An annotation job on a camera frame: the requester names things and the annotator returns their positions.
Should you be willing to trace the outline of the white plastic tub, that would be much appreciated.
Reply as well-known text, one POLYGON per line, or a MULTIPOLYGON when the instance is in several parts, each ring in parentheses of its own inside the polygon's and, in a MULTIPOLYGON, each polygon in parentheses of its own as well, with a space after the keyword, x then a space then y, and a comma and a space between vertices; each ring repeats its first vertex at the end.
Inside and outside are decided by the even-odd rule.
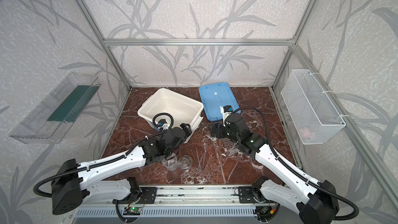
POLYGON ((174 119, 173 127, 179 127, 185 123, 190 125, 192 132, 195 132, 203 119, 201 116, 203 109, 203 103, 161 88, 142 104, 138 115, 144 118, 153 129, 158 130, 159 128, 152 122, 153 117, 159 113, 168 113, 174 119))

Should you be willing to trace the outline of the clear test tube rack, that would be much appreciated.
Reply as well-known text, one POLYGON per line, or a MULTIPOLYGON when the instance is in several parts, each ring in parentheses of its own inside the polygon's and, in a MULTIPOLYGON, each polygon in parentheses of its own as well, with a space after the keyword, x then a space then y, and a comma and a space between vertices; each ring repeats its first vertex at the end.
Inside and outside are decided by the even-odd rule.
POLYGON ((222 139, 222 144, 226 155, 233 156, 234 154, 239 153, 239 149, 236 147, 234 142, 227 139, 222 139))

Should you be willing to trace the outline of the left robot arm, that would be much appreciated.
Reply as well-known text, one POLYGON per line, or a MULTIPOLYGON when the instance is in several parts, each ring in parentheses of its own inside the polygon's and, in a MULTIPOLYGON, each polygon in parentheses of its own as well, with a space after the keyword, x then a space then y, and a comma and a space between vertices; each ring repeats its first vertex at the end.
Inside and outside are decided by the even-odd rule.
POLYGON ((52 200, 54 215, 68 213, 94 197, 102 180, 169 159, 194 132, 188 123, 174 126, 161 119, 155 125, 159 128, 158 133, 144 138, 126 151, 80 164, 75 159, 64 162, 56 175, 38 182, 33 192, 52 200))

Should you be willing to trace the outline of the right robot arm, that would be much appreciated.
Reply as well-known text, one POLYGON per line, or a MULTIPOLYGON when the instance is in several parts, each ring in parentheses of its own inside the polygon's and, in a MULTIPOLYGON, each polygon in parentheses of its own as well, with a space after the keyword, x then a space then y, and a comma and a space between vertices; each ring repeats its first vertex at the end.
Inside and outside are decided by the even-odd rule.
POLYGON ((267 167, 284 186, 265 177, 252 185, 259 203, 274 201, 298 214, 304 224, 330 224, 354 219, 359 214, 355 203, 337 194, 328 180, 319 181, 308 175, 276 151, 267 133, 250 131, 243 116, 232 106, 220 107, 222 123, 216 123, 212 136, 229 139, 245 155, 267 167))

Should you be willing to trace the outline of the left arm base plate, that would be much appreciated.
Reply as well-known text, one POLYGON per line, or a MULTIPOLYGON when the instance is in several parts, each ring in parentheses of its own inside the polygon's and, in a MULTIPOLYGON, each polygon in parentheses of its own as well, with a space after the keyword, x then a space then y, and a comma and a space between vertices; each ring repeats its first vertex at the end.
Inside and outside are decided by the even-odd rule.
POLYGON ((157 195, 157 187, 142 187, 134 190, 124 199, 118 200, 118 204, 154 204, 157 195))

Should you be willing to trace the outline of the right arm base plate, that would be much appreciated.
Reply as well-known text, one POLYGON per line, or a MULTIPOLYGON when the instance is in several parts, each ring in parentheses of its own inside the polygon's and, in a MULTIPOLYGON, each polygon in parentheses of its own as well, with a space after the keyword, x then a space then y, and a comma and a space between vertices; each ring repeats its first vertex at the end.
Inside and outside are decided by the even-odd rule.
POLYGON ((264 203, 265 198, 253 191, 253 188, 251 186, 240 186, 237 187, 235 194, 238 195, 239 197, 239 202, 241 204, 243 203, 264 203))

